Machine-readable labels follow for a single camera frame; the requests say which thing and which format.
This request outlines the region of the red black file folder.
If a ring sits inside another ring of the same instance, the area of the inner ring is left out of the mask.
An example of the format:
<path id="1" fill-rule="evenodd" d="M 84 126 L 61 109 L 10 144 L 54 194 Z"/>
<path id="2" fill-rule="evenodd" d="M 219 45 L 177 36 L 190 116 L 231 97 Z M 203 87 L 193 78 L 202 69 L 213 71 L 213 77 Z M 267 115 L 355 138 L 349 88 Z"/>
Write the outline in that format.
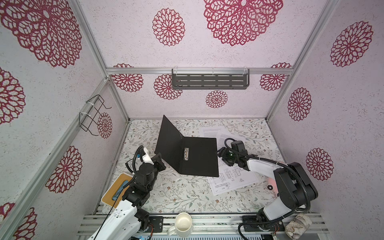
<path id="1" fill-rule="evenodd" d="M 218 177 L 217 139 L 185 137 L 163 116 L 155 149 L 181 175 Z"/>

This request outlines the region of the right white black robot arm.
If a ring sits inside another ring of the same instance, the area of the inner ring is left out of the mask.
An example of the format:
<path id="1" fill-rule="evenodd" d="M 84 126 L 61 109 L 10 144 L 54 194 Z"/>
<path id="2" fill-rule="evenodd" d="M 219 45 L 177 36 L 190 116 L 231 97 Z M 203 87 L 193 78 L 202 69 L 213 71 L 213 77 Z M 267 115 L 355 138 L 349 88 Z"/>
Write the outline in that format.
<path id="1" fill-rule="evenodd" d="M 311 209 L 311 201 L 318 197 L 318 191 L 309 176 L 299 163 L 284 164 L 270 159 L 248 154 L 242 141 L 231 140 L 217 151 L 217 155 L 228 166 L 238 164 L 246 171 L 264 175 L 275 183 L 277 198 L 263 207 L 255 216 L 243 218 L 238 229 L 250 226 L 253 229 L 272 231 L 284 230 L 292 240 L 299 239 L 312 224 L 307 213 Z"/>

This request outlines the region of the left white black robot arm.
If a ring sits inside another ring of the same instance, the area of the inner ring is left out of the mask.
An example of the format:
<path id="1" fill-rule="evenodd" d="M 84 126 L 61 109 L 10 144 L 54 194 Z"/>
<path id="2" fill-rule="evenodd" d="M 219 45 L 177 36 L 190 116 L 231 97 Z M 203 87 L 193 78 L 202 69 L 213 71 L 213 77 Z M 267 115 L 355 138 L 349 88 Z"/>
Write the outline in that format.
<path id="1" fill-rule="evenodd" d="M 144 146 L 135 151 L 131 172 L 133 178 L 125 185 L 122 199 L 112 207 L 90 240 L 129 240 L 137 232 L 145 231 L 150 224 L 149 212 L 142 209 L 150 197 L 158 174 L 166 169 L 161 154 L 150 157 Z"/>

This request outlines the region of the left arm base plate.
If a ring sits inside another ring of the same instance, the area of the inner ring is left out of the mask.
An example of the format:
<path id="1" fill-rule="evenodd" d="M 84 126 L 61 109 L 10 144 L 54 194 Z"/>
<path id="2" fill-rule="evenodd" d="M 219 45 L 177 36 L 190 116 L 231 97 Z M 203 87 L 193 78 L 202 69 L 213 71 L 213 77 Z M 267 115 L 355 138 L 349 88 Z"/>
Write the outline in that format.
<path id="1" fill-rule="evenodd" d="M 143 233 L 161 233 L 163 231 L 164 217 L 163 216 L 149 216 L 144 220 L 141 232 Z"/>

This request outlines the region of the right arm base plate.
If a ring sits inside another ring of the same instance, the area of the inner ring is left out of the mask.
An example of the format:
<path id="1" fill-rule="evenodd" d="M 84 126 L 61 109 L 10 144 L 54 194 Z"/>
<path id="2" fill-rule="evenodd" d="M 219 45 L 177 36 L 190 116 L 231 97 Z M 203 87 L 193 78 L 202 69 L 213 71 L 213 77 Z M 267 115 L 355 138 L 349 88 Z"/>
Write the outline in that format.
<path id="1" fill-rule="evenodd" d="M 260 217 L 259 215 L 242 216 L 243 223 L 246 232 L 284 232 L 285 226 L 282 221 L 275 221 L 269 224 L 260 224 L 260 222 L 267 222 L 267 219 Z"/>

